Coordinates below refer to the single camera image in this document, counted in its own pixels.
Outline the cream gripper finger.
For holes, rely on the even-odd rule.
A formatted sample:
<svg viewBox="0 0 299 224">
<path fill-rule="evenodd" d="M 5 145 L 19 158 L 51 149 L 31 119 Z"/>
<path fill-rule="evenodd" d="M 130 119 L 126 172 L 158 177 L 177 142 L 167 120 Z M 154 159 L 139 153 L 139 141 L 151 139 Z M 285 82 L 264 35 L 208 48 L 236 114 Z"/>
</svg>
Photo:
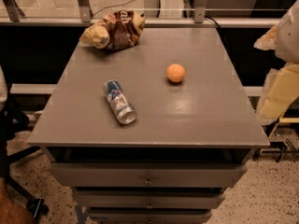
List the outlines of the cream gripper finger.
<svg viewBox="0 0 299 224">
<path fill-rule="evenodd" d="M 270 50 L 276 48 L 276 38 L 278 25 L 271 27 L 264 35 L 258 38 L 253 47 L 260 50 Z"/>
<path fill-rule="evenodd" d="M 276 121 L 299 97 L 299 64 L 286 63 L 271 68 L 266 76 L 256 107 L 256 119 L 262 125 Z"/>
</svg>

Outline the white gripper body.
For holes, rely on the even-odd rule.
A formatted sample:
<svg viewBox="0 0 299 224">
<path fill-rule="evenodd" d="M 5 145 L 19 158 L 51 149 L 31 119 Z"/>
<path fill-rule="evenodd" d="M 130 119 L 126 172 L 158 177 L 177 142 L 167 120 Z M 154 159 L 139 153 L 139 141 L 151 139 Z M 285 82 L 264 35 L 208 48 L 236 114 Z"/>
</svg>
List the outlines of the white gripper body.
<svg viewBox="0 0 299 224">
<path fill-rule="evenodd" d="M 278 24 L 275 54 L 287 63 L 299 63 L 299 0 Z"/>
</svg>

